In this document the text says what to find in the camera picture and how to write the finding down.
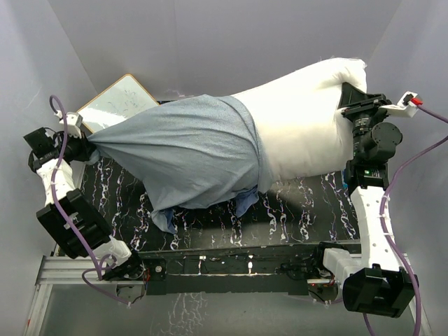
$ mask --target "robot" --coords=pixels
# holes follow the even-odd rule
[[[397,104],[392,104],[384,94],[365,94],[348,83],[342,84],[339,111],[353,125],[353,159],[346,163],[344,181],[358,217],[362,246],[360,262],[353,259],[344,246],[321,242],[306,260],[295,258],[294,249],[291,249],[288,252],[290,255],[283,258],[288,262],[280,263],[279,253],[274,253],[279,262],[275,262],[273,274],[288,274],[291,278],[291,272],[327,272],[339,282],[344,306],[349,311],[394,318],[403,313],[414,297],[412,280],[417,281],[417,276],[412,279],[414,275],[403,267],[388,241],[393,241],[393,231],[385,206],[387,199],[384,199],[384,191],[389,186],[387,162],[395,155],[396,146],[403,136],[395,125],[384,122],[384,119],[388,116],[412,117],[417,112],[416,98],[416,93],[406,92]],[[148,287],[148,295],[175,293],[172,286],[166,284],[170,270],[164,257],[157,255],[157,258],[142,260],[125,242],[112,237],[109,223],[74,187],[70,162],[88,161],[95,145],[81,131],[80,115],[63,115],[61,111],[53,110],[59,123],[65,126],[65,134],[57,132],[50,136],[42,127],[24,136],[31,147],[29,167],[41,177],[46,193],[45,206],[36,214],[38,221],[70,258],[90,256],[101,260],[101,264],[106,262],[108,267],[100,270],[100,273],[105,270],[101,276],[103,280],[137,279],[147,269],[151,280],[155,281],[153,286]],[[66,137],[66,148],[62,147],[63,135]],[[249,274],[256,253],[266,254],[269,249],[273,248],[260,246],[251,250],[253,254],[247,253],[244,262]],[[219,258],[233,258],[236,253],[243,254],[231,249],[219,251],[218,254]],[[185,260],[189,256],[189,253],[181,253],[177,258]],[[199,258],[199,275],[201,261],[206,258],[205,255]],[[204,282],[196,282],[196,287],[186,284],[186,278],[176,278],[176,293],[190,292],[196,288],[201,291],[200,286],[209,286],[210,281],[214,281],[215,287],[223,286],[223,291],[228,291],[225,287],[228,281],[222,277],[206,277]],[[264,281],[265,287],[271,280],[268,276],[258,279]]]

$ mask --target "white pillow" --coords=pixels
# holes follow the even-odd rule
[[[339,171],[353,158],[351,122],[337,107],[343,82],[366,92],[364,68],[327,59],[233,95],[251,112],[277,181]]]

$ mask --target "gray floor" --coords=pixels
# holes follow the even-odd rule
[[[377,335],[413,330],[408,310],[399,319],[372,316],[371,323]],[[362,314],[346,311],[343,304],[326,309],[281,293],[146,296],[127,309],[87,286],[54,286],[41,336],[56,335],[369,334]]]

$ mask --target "blue-gray cloth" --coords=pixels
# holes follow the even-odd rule
[[[247,108],[202,95],[150,108],[88,138],[143,181],[162,231],[175,233],[174,207],[205,209],[235,198],[237,216],[273,183]]]

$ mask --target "black marble table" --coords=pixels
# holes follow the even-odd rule
[[[143,183],[113,160],[87,166],[82,191],[112,224],[113,235],[140,252],[359,238],[341,172],[275,183],[241,218],[232,201],[209,209],[177,209],[176,234],[153,224]]]

